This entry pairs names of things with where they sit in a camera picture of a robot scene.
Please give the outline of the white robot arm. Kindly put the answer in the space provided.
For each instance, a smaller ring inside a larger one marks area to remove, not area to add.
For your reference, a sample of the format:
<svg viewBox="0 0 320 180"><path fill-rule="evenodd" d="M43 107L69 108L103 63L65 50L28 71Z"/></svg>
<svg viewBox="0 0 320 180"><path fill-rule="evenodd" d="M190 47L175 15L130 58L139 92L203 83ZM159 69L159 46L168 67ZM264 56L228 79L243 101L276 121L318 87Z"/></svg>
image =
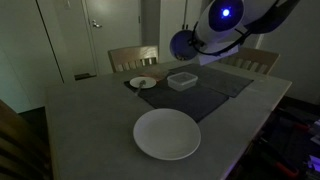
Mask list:
<svg viewBox="0 0 320 180"><path fill-rule="evenodd" d="M211 56L216 61L238 51L248 36L277 29L300 1L213 0L191 32L191 58Z"/></svg>

